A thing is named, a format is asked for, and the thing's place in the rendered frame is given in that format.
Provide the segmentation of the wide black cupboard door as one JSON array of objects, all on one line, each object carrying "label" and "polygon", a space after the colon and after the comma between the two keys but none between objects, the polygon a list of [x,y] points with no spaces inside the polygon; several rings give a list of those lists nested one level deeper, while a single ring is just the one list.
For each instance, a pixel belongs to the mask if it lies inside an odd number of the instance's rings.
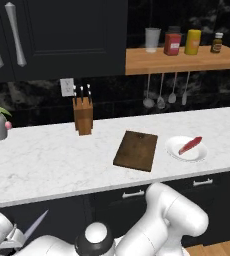
[{"label": "wide black cupboard door", "polygon": [[[27,64],[17,64],[5,4],[16,6]],[[0,0],[0,16],[17,81],[125,73],[127,0]]]}]

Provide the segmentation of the clear drinking glass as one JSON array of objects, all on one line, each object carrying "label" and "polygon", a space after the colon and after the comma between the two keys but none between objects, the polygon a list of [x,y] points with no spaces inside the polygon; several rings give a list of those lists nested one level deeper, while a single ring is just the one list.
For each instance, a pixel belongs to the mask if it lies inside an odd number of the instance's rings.
[{"label": "clear drinking glass", "polygon": [[145,29],[145,50],[148,53],[154,53],[157,50],[161,29],[146,28]]}]

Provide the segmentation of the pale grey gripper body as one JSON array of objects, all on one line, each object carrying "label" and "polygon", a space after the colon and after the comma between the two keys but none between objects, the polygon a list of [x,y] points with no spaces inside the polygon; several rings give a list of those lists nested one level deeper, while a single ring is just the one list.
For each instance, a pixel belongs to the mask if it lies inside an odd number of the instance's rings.
[{"label": "pale grey gripper body", "polygon": [[26,237],[16,224],[3,227],[0,224],[0,249],[21,248]]}]

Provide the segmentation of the white wall socket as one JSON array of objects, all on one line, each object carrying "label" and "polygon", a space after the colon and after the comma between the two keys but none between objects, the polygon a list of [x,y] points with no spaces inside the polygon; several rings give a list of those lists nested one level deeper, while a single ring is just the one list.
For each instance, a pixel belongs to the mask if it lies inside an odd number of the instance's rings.
[{"label": "white wall socket", "polygon": [[64,78],[60,80],[61,94],[63,97],[74,95],[74,79]]}]

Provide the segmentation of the dark wooden cutting board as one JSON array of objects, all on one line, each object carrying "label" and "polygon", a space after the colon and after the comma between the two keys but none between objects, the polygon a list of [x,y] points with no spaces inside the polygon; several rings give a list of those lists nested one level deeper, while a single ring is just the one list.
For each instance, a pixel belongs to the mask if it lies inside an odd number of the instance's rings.
[{"label": "dark wooden cutting board", "polygon": [[126,131],[113,164],[120,167],[150,172],[158,136]]}]

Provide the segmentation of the hanging silver slotted turner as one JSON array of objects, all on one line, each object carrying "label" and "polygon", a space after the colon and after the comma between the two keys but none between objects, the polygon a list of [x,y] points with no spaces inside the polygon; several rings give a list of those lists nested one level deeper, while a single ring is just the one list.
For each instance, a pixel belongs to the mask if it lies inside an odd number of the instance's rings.
[{"label": "hanging silver slotted turner", "polygon": [[161,75],[161,83],[160,83],[159,96],[157,98],[157,107],[159,109],[164,109],[165,108],[165,101],[164,101],[164,99],[162,97],[163,82],[164,82],[164,73],[162,73],[162,75]]}]

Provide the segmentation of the red jar with dark lid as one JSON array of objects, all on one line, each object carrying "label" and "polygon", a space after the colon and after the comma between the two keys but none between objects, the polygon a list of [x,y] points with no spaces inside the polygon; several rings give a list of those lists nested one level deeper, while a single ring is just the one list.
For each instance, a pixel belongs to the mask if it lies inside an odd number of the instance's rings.
[{"label": "red jar with dark lid", "polygon": [[177,56],[181,44],[181,28],[179,26],[169,26],[165,34],[164,53],[168,56]]}]

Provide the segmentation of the small brown bottle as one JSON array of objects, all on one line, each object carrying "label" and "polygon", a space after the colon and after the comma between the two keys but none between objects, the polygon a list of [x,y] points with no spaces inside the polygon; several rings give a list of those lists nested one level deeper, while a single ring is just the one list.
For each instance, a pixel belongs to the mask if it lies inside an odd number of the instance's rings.
[{"label": "small brown bottle", "polygon": [[212,42],[211,49],[210,49],[211,53],[219,53],[221,51],[222,38],[223,38],[223,33],[222,32],[216,32],[215,33],[215,38]]}]

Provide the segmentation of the hanging silver ladle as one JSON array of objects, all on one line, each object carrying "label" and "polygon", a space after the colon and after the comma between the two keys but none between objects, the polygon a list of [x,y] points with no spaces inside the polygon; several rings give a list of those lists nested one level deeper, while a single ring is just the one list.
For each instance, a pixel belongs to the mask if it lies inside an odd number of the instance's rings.
[{"label": "hanging silver ladle", "polygon": [[[147,89],[150,89],[150,82],[147,82]],[[154,106],[154,101],[149,97],[149,92],[146,92],[146,98],[143,100],[143,105],[146,108],[152,108]]]}]

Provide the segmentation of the wooden wall shelf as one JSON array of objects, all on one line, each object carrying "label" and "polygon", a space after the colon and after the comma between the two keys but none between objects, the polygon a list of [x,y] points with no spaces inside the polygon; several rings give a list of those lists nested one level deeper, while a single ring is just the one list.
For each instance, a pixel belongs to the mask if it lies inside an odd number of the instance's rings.
[{"label": "wooden wall shelf", "polygon": [[126,50],[126,75],[209,71],[230,69],[230,47],[223,46],[218,54],[210,46],[200,46],[197,55],[186,55],[181,47],[177,56],[168,56],[162,48],[147,53],[144,48]]}]

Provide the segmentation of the yellow bottle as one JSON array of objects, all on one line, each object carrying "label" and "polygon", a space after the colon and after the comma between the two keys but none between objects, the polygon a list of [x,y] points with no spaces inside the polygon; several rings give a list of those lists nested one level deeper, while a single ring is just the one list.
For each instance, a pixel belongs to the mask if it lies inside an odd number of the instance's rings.
[{"label": "yellow bottle", "polygon": [[201,31],[190,29],[187,33],[184,53],[186,55],[196,55],[198,53],[201,39]]}]

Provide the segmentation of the hanging silver spoon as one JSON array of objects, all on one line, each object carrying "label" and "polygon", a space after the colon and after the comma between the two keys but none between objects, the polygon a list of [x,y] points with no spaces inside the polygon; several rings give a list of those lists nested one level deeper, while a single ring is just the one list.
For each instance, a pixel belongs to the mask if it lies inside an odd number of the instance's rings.
[{"label": "hanging silver spoon", "polygon": [[171,92],[171,94],[168,97],[168,103],[170,103],[170,104],[173,104],[173,103],[176,102],[176,94],[175,94],[176,82],[177,82],[177,72],[175,73],[175,76],[174,76],[172,92]]}]

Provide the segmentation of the wooden knife block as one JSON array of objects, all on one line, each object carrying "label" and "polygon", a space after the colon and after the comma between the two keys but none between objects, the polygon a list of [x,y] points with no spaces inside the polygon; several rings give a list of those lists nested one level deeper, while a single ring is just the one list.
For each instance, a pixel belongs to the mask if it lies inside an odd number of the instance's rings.
[{"label": "wooden knife block", "polygon": [[93,104],[87,97],[73,99],[75,129],[82,135],[89,135],[93,129]]}]

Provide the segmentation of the silver blade knife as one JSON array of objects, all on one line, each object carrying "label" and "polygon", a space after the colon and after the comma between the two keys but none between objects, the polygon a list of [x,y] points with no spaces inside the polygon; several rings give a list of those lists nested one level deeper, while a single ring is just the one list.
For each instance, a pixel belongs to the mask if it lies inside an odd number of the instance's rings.
[{"label": "silver blade knife", "polygon": [[41,224],[43,219],[46,217],[49,210],[46,210],[40,217],[38,217],[35,222],[26,230],[24,233],[25,241],[33,234],[36,228]]}]

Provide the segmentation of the white plate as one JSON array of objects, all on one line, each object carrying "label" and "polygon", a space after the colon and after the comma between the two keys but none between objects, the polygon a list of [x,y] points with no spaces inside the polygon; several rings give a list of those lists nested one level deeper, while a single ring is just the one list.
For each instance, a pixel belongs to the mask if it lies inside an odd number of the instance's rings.
[{"label": "white plate", "polygon": [[174,136],[169,138],[165,143],[166,151],[175,159],[185,162],[198,162],[202,161],[208,153],[207,147],[200,142],[197,146],[186,151],[183,154],[179,154],[179,150],[189,141],[192,137],[188,136]]}]

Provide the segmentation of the hanging silver spatula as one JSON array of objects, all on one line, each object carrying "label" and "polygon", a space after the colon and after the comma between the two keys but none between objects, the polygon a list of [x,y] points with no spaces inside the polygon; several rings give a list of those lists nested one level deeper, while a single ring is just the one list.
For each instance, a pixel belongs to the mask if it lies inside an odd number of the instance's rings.
[{"label": "hanging silver spatula", "polygon": [[188,83],[189,83],[189,78],[190,78],[190,71],[187,74],[187,79],[186,79],[186,85],[185,85],[185,90],[184,93],[182,95],[182,105],[185,106],[186,102],[187,102],[187,87],[188,87]]}]

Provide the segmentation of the black drawer front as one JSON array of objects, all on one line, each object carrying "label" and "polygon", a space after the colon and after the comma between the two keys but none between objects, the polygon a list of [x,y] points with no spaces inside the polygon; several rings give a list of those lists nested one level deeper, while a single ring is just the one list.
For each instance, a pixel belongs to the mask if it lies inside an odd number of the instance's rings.
[{"label": "black drawer front", "polygon": [[115,238],[125,235],[146,211],[144,196],[122,198],[122,194],[145,191],[148,185],[92,193],[89,195],[92,220],[109,226]]},{"label": "black drawer front", "polygon": [[75,238],[86,227],[82,196],[0,208],[0,212],[11,218],[22,232],[25,232],[45,211],[48,211],[47,215],[28,238],[26,245],[44,235],[55,236],[73,244]]},{"label": "black drawer front", "polygon": [[[207,179],[213,179],[213,184],[206,186],[193,187],[193,180],[205,181]],[[220,190],[221,178],[218,174],[204,175],[191,178],[184,178],[178,180],[165,181],[165,184],[188,198],[190,201],[197,204],[202,208],[209,217],[209,225],[204,234],[198,237],[192,237],[185,235],[182,238],[182,245],[184,247],[190,247],[199,244],[205,244],[210,238],[210,231],[213,226],[212,223],[212,209],[214,202]]]}]

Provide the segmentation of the red strip of meat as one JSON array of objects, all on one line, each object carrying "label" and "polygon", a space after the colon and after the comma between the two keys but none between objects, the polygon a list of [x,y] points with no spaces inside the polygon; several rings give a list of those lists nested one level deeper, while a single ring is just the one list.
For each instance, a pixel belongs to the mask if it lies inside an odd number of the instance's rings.
[{"label": "red strip of meat", "polygon": [[193,140],[189,141],[188,143],[186,143],[179,151],[178,154],[182,155],[185,152],[187,152],[188,150],[194,148],[195,146],[197,146],[200,142],[202,141],[202,137],[201,136],[197,136],[195,137]]}]

